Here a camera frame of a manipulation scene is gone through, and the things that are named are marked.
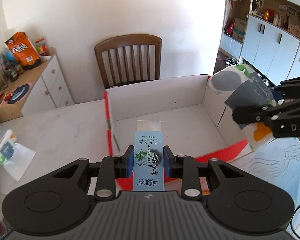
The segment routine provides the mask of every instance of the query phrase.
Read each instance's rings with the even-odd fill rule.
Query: white marble table
[[[80,157],[100,162],[107,156],[104,101],[67,106],[14,119],[2,124],[17,142],[36,152],[19,181],[0,167],[0,195],[60,168]]]

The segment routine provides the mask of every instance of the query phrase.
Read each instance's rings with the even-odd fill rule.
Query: metal screw
[[[200,195],[200,191],[195,188],[189,188],[185,190],[185,195],[188,197],[197,197]]]
[[[276,115],[274,115],[274,116],[271,117],[271,120],[274,121],[274,120],[277,120],[278,118],[279,118],[279,116],[276,114]]]
[[[100,189],[97,191],[98,197],[110,197],[112,195],[112,191],[109,189]]]

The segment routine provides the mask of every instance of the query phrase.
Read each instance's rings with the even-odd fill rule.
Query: shelf
[[[239,41],[239,40],[237,40],[236,38],[234,38],[234,37],[232,37],[232,36],[229,36],[229,35],[227,35],[227,34],[225,34],[225,33],[223,33],[223,35],[225,35],[225,36],[227,36],[227,37],[231,38],[232,40],[234,40],[234,41],[236,41],[236,42],[240,43],[241,45],[243,44],[243,42],[242,42],[242,41]]]
[[[286,29],[280,28],[280,27],[278,27],[277,25],[275,25],[275,24],[273,24],[273,23],[271,23],[271,22],[268,22],[268,21],[266,21],[266,20],[263,19],[263,18],[259,18],[259,17],[257,17],[257,16],[254,16],[254,15],[252,15],[252,14],[250,14],[249,17],[250,17],[250,16],[255,17],[255,18],[257,18],[257,19],[260,19],[260,20],[262,20],[262,21],[264,21],[264,22],[266,22],[266,23],[268,23],[268,24],[271,24],[271,25],[277,27],[278,29],[280,29],[280,30],[286,32],[287,34],[290,34],[292,37],[294,37],[294,38],[296,38],[297,40],[300,41],[300,39],[299,39],[298,37],[296,37],[296,36],[293,35],[292,33],[288,32]]]

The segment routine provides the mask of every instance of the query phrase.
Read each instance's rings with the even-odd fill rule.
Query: open cardboard box
[[[105,92],[109,154],[123,155],[134,143],[138,120],[161,121],[163,145],[174,155],[206,162],[217,157],[286,190],[300,204],[300,142],[297,138],[265,141],[252,151],[233,121],[231,110],[208,85],[210,76],[177,77]],[[202,190],[207,190],[202,179]],[[117,179],[118,189],[132,190],[132,179]],[[165,190],[180,190],[180,180],[165,179]],[[300,213],[293,221],[300,233]]]

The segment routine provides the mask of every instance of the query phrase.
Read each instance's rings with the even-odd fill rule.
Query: floor
[[[218,71],[224,69],[226,67],[226,59],[228,57],[224,55],[222,52],[218,51],[216,64],[214,65],[213,73],[217,73]]]

